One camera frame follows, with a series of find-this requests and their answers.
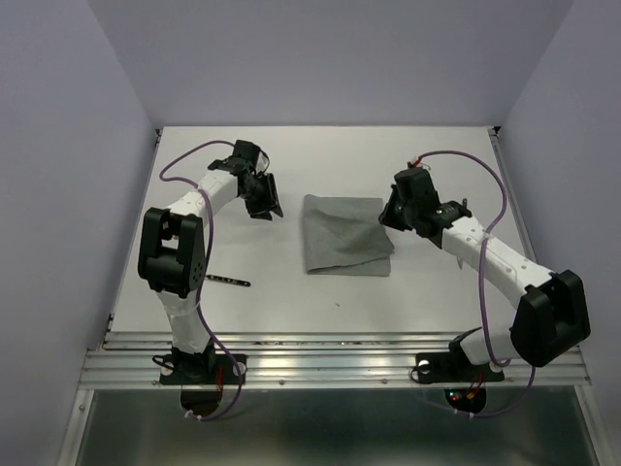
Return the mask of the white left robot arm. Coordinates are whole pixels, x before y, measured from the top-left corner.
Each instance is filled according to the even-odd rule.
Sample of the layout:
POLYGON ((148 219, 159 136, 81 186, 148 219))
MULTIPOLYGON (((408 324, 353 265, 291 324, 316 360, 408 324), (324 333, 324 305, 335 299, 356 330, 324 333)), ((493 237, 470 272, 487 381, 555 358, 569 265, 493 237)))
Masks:
POLYGON ((270 159, 249 141, 208 141, 178 156, 159 173, 164 183, 185 183, 190 190, 166 208, 150 208, 143 217, 138 274, 156 292, 173 334, 173 349, 185 355, 183 372, 194 382, 208 381, 215 373, 215 358, 205 352, 215 341, 199 310, 200 291, 212 255, 215 215, 228 203, 241 199, 248 215, 271 221, 283 216, 276 180, 268 171, 270 159), (212 161, 195 182, 167 174, 198 150, 224 145, 232 149, 224 159, 212 161))

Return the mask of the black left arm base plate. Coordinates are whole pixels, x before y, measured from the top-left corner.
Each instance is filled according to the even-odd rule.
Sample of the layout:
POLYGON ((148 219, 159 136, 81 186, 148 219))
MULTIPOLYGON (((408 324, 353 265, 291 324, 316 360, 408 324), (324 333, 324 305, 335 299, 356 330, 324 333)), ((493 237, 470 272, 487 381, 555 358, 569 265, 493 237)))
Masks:
POLYGON ((237 366, 225 354, 169 353, 155 355, 151 361, 159 368, 162 385, 229 385, 245 383, 245 374, 238 375, 246 364, 245 354, 235 354, 237 366))

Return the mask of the grey cloth napkin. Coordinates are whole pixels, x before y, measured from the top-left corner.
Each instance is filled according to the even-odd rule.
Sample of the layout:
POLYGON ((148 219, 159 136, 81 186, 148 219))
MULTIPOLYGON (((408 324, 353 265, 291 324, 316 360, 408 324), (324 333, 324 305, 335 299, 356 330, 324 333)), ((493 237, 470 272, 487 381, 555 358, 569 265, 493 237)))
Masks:
POLYGON ((388 277, 394 245, 378 220, 382 208, 376 197, 306 195, 301 220, 306 273, 388 277))

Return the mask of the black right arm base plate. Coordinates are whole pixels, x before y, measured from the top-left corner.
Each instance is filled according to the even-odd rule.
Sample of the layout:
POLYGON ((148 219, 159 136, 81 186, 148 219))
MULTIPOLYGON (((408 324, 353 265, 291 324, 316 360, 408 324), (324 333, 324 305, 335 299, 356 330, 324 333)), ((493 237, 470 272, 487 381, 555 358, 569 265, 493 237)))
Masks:
POLYGON ((504 372, 494 372, 488 363, 473 365, 465 355, 449 351, 418 353, 409 377, 421 384, 499 383, 505 380, 504 372))

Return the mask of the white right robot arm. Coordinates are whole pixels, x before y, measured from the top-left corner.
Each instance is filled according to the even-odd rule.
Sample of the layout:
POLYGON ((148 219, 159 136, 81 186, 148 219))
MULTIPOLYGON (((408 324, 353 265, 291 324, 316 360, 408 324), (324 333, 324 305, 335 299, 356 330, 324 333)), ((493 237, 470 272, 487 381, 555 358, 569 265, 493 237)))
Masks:
POLYGON ((379 221, 413 231, 468 264, 480 286, 491 283, 515 310, 504 327, 482 323, 457 339, 446 356, 452 376, 467 379, 483 364, 515 358, 540 368, 590 336, 582 279, 527 259, 486 231, 468 208, 443 203, 427 170, 408 168, 395 176, 379 221))

